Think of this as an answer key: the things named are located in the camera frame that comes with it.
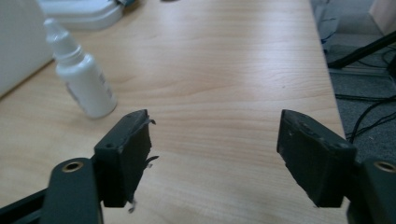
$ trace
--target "wooden desk surface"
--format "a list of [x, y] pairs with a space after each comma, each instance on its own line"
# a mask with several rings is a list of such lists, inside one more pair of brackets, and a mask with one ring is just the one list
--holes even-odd
[[61, 161], [90, 157], [125, 114], [146, 108], [152, 155], [137, 207], [106, 223], [346, 223], [318, 209], [276, 153], [282, 109], [343, 134], [306, 0], [147, 0], [75, 38], [102, 65], [116, 110], [84, 117], [50, 63], [0, 101], [0, 206], [48, 185]]

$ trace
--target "dropper bottle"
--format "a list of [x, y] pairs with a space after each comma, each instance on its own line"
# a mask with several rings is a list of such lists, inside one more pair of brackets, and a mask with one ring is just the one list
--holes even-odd
[[95, 59], [55, 19], [46, 19], [44, 27], [58, 63], [56, 73], [85, 114], [97, 119], [111, 113], [117, 100]]

